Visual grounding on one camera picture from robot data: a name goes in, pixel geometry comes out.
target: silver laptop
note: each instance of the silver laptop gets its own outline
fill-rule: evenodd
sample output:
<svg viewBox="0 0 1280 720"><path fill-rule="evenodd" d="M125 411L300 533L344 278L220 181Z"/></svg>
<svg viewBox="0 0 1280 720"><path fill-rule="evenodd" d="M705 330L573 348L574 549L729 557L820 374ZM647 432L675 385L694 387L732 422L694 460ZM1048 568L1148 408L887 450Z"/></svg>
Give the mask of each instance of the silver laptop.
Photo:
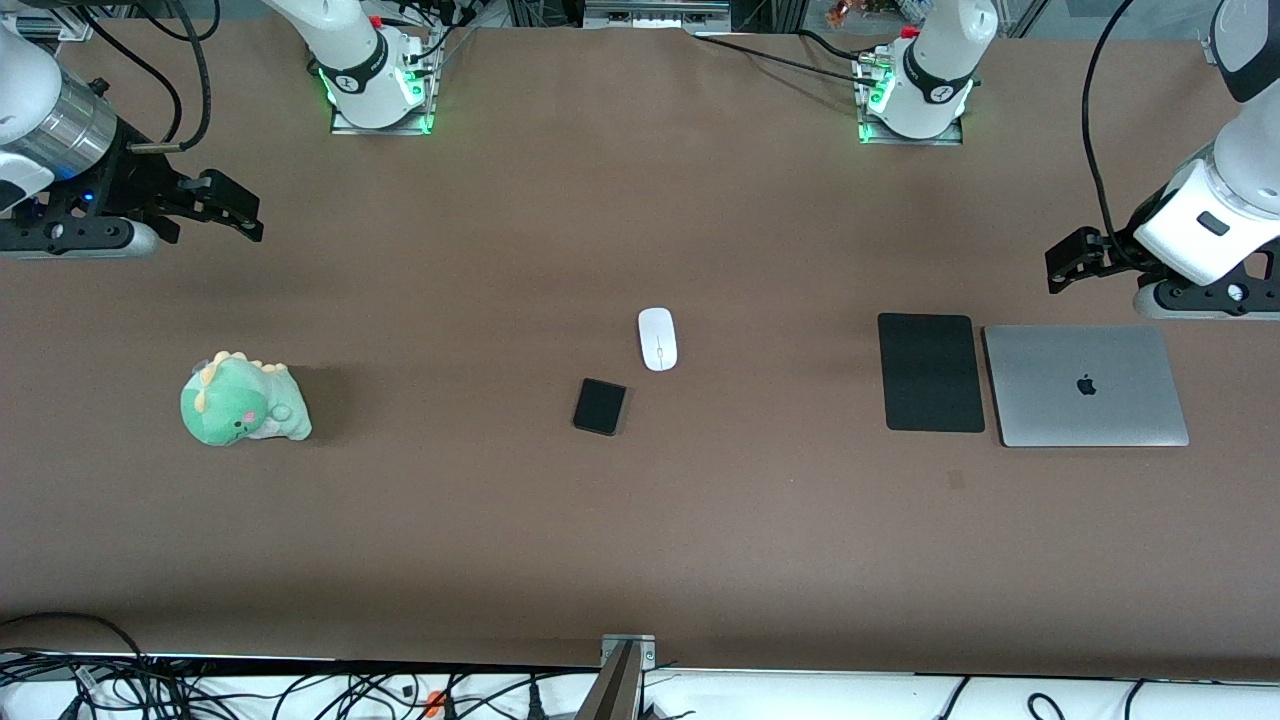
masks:
<svg viewBox="0 0 1280 720"><path fill-rule="evenodd" d="M1009 447L1181 446L1183 407L1151 325L983 329Z"/></svg>

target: computer mouse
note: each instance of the computer mouse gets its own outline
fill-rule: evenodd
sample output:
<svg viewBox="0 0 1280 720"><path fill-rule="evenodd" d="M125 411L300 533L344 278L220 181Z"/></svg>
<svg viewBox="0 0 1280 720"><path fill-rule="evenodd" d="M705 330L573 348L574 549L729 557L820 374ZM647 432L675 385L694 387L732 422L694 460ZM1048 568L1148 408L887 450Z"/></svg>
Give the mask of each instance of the computer mouse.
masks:
<svg viewBox="0 0 1280 720"><path fill-rule="evenodd" d="M649 307L640 311L640 352L644 366L655 373L676 366L676 323L671 310Z"/></svg>

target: plush toy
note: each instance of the plush toy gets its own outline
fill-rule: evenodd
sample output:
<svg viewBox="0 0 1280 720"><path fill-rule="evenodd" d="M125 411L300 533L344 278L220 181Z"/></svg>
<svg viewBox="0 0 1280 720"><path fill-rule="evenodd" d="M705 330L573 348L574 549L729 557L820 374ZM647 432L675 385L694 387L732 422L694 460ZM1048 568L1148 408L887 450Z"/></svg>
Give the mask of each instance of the plush toy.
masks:
<svg viewBox="0 0 1280 720"><path fill-rule="evenodd" d="M205 445L241 438L305 439L311 419L298 383L284 365L264 365L243 352L219 352L182 388L182 421Z"/></svg>

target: dinosaur head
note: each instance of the dinosaur head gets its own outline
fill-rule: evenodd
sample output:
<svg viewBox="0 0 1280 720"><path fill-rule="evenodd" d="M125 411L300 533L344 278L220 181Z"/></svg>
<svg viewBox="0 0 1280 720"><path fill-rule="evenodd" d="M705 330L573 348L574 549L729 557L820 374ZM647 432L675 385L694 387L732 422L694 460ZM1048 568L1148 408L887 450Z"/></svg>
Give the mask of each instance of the dinosaur head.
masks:
<svg viewBox="0 0 1280 720"><path fill-rule="evenodd" d="M182 421L205 445L227 446L262 427L266 395L261 370L219 354L182 391Z"/></svg>

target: table surface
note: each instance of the table surface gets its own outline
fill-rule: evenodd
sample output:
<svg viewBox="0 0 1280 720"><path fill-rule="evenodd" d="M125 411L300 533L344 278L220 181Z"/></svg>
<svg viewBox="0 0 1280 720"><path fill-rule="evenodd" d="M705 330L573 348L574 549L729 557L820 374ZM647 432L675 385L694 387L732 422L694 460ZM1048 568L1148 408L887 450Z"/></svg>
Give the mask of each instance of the table surface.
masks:
<svg viewBox="0 0 1280 720"><path fill-rule="evenodd" d="M189 49L119 35L193 127ZM0 268L5 612L152 651L590 662L648 632L712 666L1280 676L1280 327L1160 325L1187 448L1009 450L989 400L984 434L884 427L879 313L1140 322L1132 277L1044 288L1097 223L1089 44L996 42L961 149L859 145L838 81L678 31L479 31L410 140L329 137L282 19L206 51L173 163L259 193L264 242ZM165 126L109 47L65 56ZM1116 42L1093 106L1117 219L1235 111L1189 42ZM293 366L312 439L192 439L219 350ZM571 427L584 377L632 388L621 436Z"/></svg>

